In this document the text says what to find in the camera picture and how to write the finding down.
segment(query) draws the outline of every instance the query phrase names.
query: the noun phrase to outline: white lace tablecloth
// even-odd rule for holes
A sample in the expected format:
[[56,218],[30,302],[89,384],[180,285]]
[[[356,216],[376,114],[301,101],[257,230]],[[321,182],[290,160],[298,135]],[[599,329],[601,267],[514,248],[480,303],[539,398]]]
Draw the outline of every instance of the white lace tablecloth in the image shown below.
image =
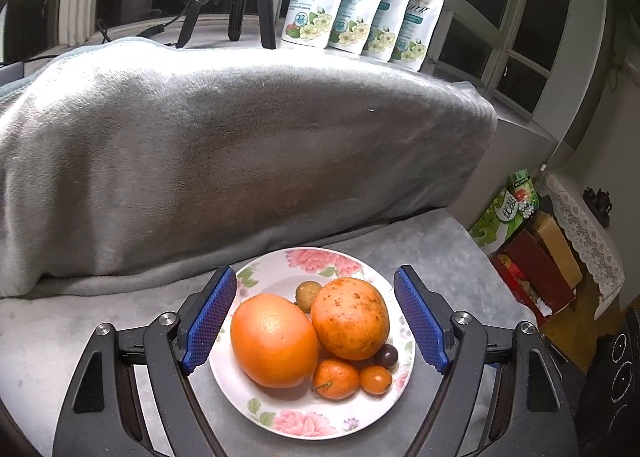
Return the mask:
[[583,190],[574,180],[556,172],[543,173],[536,179],[535,186],[539,195],[551,197],[559,226],[600,288],[600,303],[594,315],[597,319],[625,283],[622,259],[606,230],[585,204]]

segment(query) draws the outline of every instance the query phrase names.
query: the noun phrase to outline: tangerine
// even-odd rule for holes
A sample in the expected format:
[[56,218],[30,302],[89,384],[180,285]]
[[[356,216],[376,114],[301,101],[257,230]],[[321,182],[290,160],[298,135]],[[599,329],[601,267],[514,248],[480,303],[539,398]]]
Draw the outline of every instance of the tangerine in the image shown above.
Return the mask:
[[282,296],[257,294],[231,319],[231,347],[256,383],[288,389],[310,377],[318,364],[318,337],[298,307]]
[[389,314],[382,294],[358,278],[337,278],[316,295],[311,321],[318,339],[339,358],[372,357],[389,336]]
[[322,361],[314,372],[314,390],[328,399],[344,399],[358,389],[360,374],[346,361]]
[[360,371],[360,386],[374,395],[385,393],[393,381],[391,373],[380,365],[371,365]]

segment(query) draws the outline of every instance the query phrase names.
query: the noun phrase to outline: white plate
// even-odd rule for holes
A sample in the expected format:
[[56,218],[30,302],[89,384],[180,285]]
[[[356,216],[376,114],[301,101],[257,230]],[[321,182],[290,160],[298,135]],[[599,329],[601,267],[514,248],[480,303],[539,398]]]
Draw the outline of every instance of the white plate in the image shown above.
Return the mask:
[[[366,280],[385,299],[390,320],[388,342],[399,354],[388,392],[372,396],[358,389],[347,399],[331,401],[314,393],[309,382],[282,390],[254,383],[238,366],[231,348],[229,325],[236,308],[260,293],[278,294],[293,301],[296,287],[303,281],[316,280],[324,285],[338,277]],[[209,363],[226,398],[255,424],[295,439],[334,439],[369,426],[389,411],[406,387],[414,356],[414,337],[388,281],[348,255],[319,247],[296,247],[264,255],[238,271],[238,293],[211,349]]]

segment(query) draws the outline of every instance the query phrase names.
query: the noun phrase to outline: blue textured pad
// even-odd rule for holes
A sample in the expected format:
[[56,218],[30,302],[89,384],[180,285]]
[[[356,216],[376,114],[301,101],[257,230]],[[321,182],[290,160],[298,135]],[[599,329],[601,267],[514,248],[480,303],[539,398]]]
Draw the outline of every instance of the blue textured pad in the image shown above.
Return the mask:
[[394,293],[424,361],[445,374],[449,358],[444,352],[442,329],[402,268],[394,275]]
[[236,286],[235,272],[227,269],[191,325],[187,337],[187,350],[181,361],[186,375],[207,361],[222,322],[236,297]]

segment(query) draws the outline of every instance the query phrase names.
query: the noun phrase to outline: metal screw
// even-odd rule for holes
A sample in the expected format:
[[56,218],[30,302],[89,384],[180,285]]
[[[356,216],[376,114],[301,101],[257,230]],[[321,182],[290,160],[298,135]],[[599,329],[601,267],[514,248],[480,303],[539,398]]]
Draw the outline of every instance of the metal screw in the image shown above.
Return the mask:
[[178,316],[176,316],[175,313],[165,312],[160,315],[159,322],[160,325],[173,325],[177,318]]
[[111,325],[109,325],[108,323],[101,323],[95,328],[95,333],[98,334],[98,336],[104,336],[105,334],[108,334],[110,331],[111,331]]
[[473,316],[471,316],[466,311],[456,311],[453,313],[453,319],[460,325],[469,325],[469,323],[471,323],[471,320],[473,319]]
[[522,322],[520,324],[520,330],[525,334],[533,334],[536,331],[533,323],[530,322]]

